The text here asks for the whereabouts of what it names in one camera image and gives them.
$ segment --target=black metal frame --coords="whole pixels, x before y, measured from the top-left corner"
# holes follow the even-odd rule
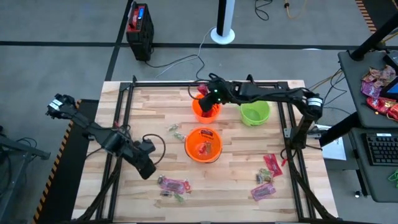
[[[274,88],[287,88],[288,87],[287,82],[256,82],[256,84],[259,86],[274,87]],[[132,83],[122,82],[120,84],[118,101],[116,103],[116,111],[115,111],[115,115],[114,115],[114,121],[119,121],[121,103],[123,100],[123,94],[124,94],[124,91],[127,89],[129,89],[129,93],[127,96],[126,112],[124,115],[123,124],[128,124],[129,116],[126,116],[126,115],[129,114],[129,110],[131,108],[132,93],[133,93],[133,90],[135,87],[158,87],[158,86],[159,87],[160,86],[188,87],[188,86],[198,86],[198,85],[199,85],[199,83],[193,83],[193,82],[137,82],[136,78],[133,77]],[[279,111],[280,127],[281,127],[281,130],[283,131],[285,128],[288,128],[286,118],[285,118],[284,108],[283,108],[282,103],[277,103],[277,106],[278,106],[278,111]],[[296,126],[293,107],[291,104],[288,104],[287,106],[288,106],[290,123],[292,124],[292,128],[293,128]],[[286,150],[289,153],[291,153],[291,151],[290,151],[291,149],[289,148],[289,139],[284,137],[284,140],[285,140],[284,143],[285,143]],[[302,151],[300,151],[300,150],[298,150],[297,159],[298,159],[298,164],[300,166],[300,173],[304,179],[304,182],[309,186],[307,171],[305,169],[304,158],[303,158]],[[112,161],[112,155],[108,154],[107,158],[106,158],[106,162],[105,162],[103,184],[102,184],[101,188],[103,188],[104,183],[106,183],[106,181],[108,179],[108,175],[109,175],[110,168],[111,168],[111,161]],[[116,162],[115,169],[119,170],[118,175],[120,175],[121,160],[120,161],[118,160]],[[298,220],[306,219],[303,214],[303,208],[302,208],[302,203],[301,203],[301,199],[300,199],[298,182],[292,175],[290,175],[290,178],[292,181],[292,190],[293,190],[293,196],[294,196],[294,200],[295,200],[297,218],[298,218]],[[104,201],[102,201],[100,203],[100,206],[98,207],[95,220],[92,220],[92,221],[94,221],[94,222],[101,222],[101,221],[112,222],[113,221],[114,209],[116,206],[116,197],[117,197],[117,192],[118,192],[118,182],[119,182],[119,177],[116,178],[116,180],[113,184],[107,219],[102,218],[103,205],[104,205]],[[307,196],[306,196],[306,201],[307,201],[307,207],[308,207],[308,214],[310,216],[309,219],[316,218],[314,207]]]

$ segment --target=wooden table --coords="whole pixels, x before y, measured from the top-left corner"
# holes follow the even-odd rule
[[[291,88],[304,86],[302,80],[288,83]],[[112,126],[119,84],[120,82],[105,82],[103,85],[96,115],[96,122],[102,126]],[[166,141],[167,151],[158,164],[156,173],[148,180],[142,180],[133,166],[123,162],[114,222],[297,221],[288,166],[281,167],[284,174],[275,178],[276,193],[270,198],[255,202],[250,193],[251,189],[257,187],[255,174],[260,168],[266,167],[262,158],[265,153],[275,153],[278,163],[281,165],[282,162],[279,153],[284,148],[284,140],[277,104],[269,103],[271,114],[266,124],[247,127],[241,123],[237,105],[224,105],[217,121],[205,125],[195,120],[191,103],[192,99],[184,87],[134,89],[129,115],[133,139],[141,139],[147,133],[159,134]],[[294,110],[295,117],[299,120],[301,114],[296,108]],[[200,164],[191,160],[185,153],[183,143],[167,131],[171,124],[178,124],[178,131],[184,134],[198,126],[216,129],[223,138],[220,158],[212,164]],[[163,145],[157,138],[152,138],[152,141],[155,142],[157,151],[150,157],[156,161],[162,153]],[[319,147],[315,140],[309,139],[308,144]],[[99,147],[98,143],[91,142],[88,152]],[[322,152],[306,148],[303,156],[311,189],[326,209],[337,217]],[[86,160],[73,218],[79,217],[100,191],[105,158],[106,153],[99,151]],[[179,204],[173,197],[159,195],[157,178],[161,174],[172,179],[189,179],[192,193],[183,195],[184,204]],[[304,214],[308,216],[302,191],[300,197]],[[105,204],[104,215],[108,212],[108,202]]]

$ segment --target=orange bowl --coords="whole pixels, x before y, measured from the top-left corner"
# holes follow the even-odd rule
[[[197,94],[195,97],[196,99],[202,99],[204,96],[202,94]],[[195,114],[195,117],[199,122],[202,124],[210,124],[213,122],[218,115],[221,112],[221,106],[218,104],[213,105],[213,109],[211,109],[211,116],[206,118],[202,116],[203,110],[201,110],[200,105],[199,105],[199,100],[193,100],[192,101],[192,110],[193,113]]]
[[[211,145],[208,152],[201,149]],[[221,155],[223,142],[220,135],[211,128],[195,128],[185,139],[185,152],[197,162],[215,162]]]

